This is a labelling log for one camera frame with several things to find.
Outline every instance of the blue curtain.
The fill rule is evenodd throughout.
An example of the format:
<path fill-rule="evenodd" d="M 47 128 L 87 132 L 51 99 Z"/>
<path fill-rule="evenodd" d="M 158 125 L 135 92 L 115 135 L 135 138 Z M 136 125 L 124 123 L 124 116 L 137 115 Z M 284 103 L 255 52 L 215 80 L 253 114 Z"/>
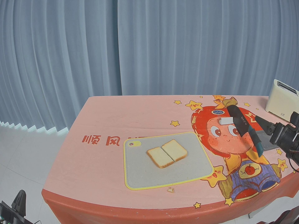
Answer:
<path fill-rule="evenodd" d="M 123 95 L 299 88 L 299 0 L 118 0 Z"/>
<path fill-rule="evenodd" d="M 117 0 L 0 0 L 0 121 L 68 129 L 121 95 Z"/>
<path fill-rule="evenodd" d="M 90 96 L 299 89 L 298 28 L 299 0 L 0 0 L 0 121 L 61 130 Z"/>

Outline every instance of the bread slice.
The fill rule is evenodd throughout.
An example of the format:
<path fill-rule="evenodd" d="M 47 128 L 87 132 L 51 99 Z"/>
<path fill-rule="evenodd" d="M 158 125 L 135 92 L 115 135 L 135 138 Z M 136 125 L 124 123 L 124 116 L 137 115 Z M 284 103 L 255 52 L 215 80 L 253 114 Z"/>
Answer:
<path fill-rule="evenodd" d="M 176 140 L 170 140 L 168 143 L 162 145 L 162 149 L 175 161 L 185 158 L 188 154 Z"/>
<path fill-rule="evenodd" d="M 159 168 L 166 168 L 174 163 L 174 161 L 161 149 L 161 147 L 149 149 L 147 154 Z"/>

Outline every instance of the blue oval logo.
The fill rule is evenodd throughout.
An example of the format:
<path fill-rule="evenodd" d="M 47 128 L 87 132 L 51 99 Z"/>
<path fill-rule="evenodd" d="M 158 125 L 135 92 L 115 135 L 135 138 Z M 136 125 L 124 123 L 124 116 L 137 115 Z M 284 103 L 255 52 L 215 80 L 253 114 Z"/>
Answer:
<path fill-rule="evenodd" d="M 212 114 L 224 114 L 225 112 L 223 110 L 213 110 Z"/>

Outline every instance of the cartoon eye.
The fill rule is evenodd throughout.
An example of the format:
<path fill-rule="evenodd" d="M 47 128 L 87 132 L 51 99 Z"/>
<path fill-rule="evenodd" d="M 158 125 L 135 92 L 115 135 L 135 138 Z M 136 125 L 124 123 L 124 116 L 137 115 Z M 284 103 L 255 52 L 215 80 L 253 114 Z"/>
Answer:
<path fill-rule="evenodd" d="M 230 134 L 233 136 L 238 136 L 238 134 L 239 134 L 238 130 L 236 129 L 236 127 L 234 125 L 229 125 L 228 130 L 229 130 Z"/>
<path fill-rule="evenodd" d="M 220 135 L 221 135 L 220 129 L 217 128 L 216 126 L 211 127 L 211 132 L 215 137 L 220 137 Z"/>

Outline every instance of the red hair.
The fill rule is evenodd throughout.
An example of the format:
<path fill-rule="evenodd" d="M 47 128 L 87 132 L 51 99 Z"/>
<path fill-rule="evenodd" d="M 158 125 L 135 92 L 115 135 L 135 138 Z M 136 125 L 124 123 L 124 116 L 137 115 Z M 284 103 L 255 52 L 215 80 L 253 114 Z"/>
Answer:
<path fill-rule="evenodd" d="M 249 110 L 246 110 L 244 108 L 240 108 L 239 107 L 239 109 L 241 110 L 241 112 L 244 115 L 249 114 L 249 113 L 253 114 L 252 112 L 250 112 Z M 215 150 L 209 144 L 209 141 L 208 141 L 209 133 L 208 133 L 207 122 L 210 119 L 215 118 L 215 117 L 230 117 L 230 115 L 228 113 L 227 108 L 217 109 L 215 106 L 206 106 L 206 107 L 203 107 L 203 109 L 197 109 L 192 114 L 192 117 L 191 117 L 192 128 L 194 129 L 195 133 L 200 138 L 202 144 L 208 150 L 210 150 L 215 155 L 219 155 L 221 157 L 229 158 L 230 154 L 223 153 L 223 152 L 220 152 L 218 150 Z M 250 117 L 245 116 L 245 118 L 247 119 L 247 121 L 249 122 L 249 124 L 252 126 L 252 128 L 254 128 L 256 131 L 262 130 L 261 126 L 257 122 L 251 122 Z"/>

